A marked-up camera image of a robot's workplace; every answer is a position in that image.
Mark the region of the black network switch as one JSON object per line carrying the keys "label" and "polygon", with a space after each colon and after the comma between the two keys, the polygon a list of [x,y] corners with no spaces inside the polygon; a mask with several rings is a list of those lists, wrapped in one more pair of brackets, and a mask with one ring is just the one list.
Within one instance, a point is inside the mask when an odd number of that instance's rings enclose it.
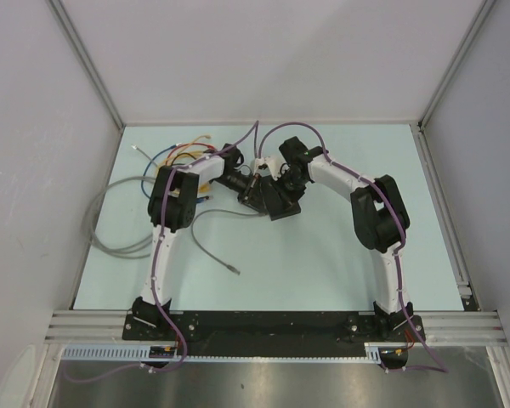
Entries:
{"label": "black network switch", "polygon": [[295,216],[301,212],[298,200],[294,200],[290,192],[279,186],[272,178],[262,182],[261,191],[266,211],[272,221]]}

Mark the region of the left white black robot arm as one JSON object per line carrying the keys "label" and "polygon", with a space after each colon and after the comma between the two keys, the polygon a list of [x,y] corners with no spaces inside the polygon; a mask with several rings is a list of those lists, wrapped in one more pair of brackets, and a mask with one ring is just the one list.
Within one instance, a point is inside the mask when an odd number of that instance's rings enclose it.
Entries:
{"label": "left white black robot arm", "polygon": [[238,202],[261,215],[275,219],[283,208],[280,169],[256,159],[249,174],[241,172],[243,155],[234,144],[221,150],[205,149],[185,164],[159,167],[147,212],[152,226],[150,270],[141,294],[131,308],[133,322],[150,338],[164,338],[175,324],[169,314],[173,300],[168,283],[174,244],[182,231],[195,222],[199,189],[216,182],[234,191]]}

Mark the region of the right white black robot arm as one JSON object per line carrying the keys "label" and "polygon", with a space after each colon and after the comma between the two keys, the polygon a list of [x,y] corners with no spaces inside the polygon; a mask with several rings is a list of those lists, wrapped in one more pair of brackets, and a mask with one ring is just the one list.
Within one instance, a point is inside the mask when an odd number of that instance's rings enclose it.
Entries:
{"label": "right white black robot arm", "polygon": [[371,251],[380,275],[374,301],[376,333],[385,341],[396,340],[413,315],[401,264],[411,221],[396,181],[389,175],[367,178],[332,160],[323,145],[310,149],[297,137],[283,142],[279,151],[287,170],[276,182],[284,191],[298,194],[308,182],[322,184],[350,203],[355,235]]}

